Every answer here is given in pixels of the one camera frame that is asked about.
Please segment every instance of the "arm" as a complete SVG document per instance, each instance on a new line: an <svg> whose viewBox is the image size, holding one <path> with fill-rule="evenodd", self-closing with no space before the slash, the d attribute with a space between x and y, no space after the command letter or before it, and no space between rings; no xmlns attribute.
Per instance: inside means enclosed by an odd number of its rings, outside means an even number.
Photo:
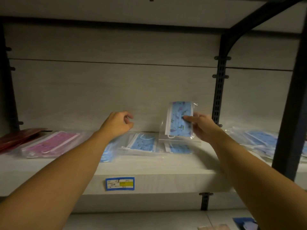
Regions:
<svg viewBox="0 0 307 230"><path fill-rule="evenodd" d="M49 163L0 205L0 229L62 229L92 179L106 145L133 127L128 112L111 113L87 141Z"/></svg>
<svg viewBox="0 0 307 230"><path fill-rule="evenodd" d="M307 193L248 153L210 116L185 116L196 135L211 144L235 190L261 230L307 229Z"/></svg>

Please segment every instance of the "hand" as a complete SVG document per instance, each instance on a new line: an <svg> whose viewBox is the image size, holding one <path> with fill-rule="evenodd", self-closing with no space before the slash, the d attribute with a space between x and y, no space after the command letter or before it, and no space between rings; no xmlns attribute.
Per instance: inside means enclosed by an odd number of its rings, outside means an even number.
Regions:
<svg viewBox="0 0 307 230"><path fill-rule="evenodd" d="M98 132L103 132L109 140L112 140L133 128L134 123L130 122L129 118L133 119L133 115L127 111L112 112Z"/></svg>
<svg viewBox="0 0 307 230"><path fill-rule="evenodd" d="M216 125L210 115L202 115L194 112L193 116L183 116L183 118L193 123L193 131L199 139L210 143L211 136L216 131L223 131Z"/></svg>

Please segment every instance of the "price tag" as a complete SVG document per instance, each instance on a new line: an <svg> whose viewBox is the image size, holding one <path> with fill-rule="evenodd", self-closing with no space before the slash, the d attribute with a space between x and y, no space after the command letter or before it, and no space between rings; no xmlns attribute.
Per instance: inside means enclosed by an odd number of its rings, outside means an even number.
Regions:
<svg viewBox="0 0 307 230"><path fill-rule="evenodd" d="M134 177L107 178L106 190L134 190Z"/></svg>

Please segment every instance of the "pink face mask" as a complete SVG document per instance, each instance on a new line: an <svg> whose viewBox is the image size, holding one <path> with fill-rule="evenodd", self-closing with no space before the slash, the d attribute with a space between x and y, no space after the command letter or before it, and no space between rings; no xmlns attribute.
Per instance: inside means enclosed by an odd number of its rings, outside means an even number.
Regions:
<svg viewBox="0 0 307 230"><path fill-rule="evenodd" d="M75 140L80 134L58 131L36 143L21 149L28 158L56 157L70 150L75 145Z"/></svg>

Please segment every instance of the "forearm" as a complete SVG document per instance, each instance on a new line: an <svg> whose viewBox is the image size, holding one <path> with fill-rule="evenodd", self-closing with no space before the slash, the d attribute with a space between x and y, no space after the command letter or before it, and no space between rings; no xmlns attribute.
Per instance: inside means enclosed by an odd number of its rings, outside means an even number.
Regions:
<svg viewBox="0 0 307 230"><path fill-rule="evenodd" d="M261 229L307 229L307 194L223 131L210 144Z"/></svg>
<svg viewBox="0 0 307 230"><path fill-rule="evenodd" d="M62 229L108 143L96 133L36 173L0 205L0 229Z"/></svg>

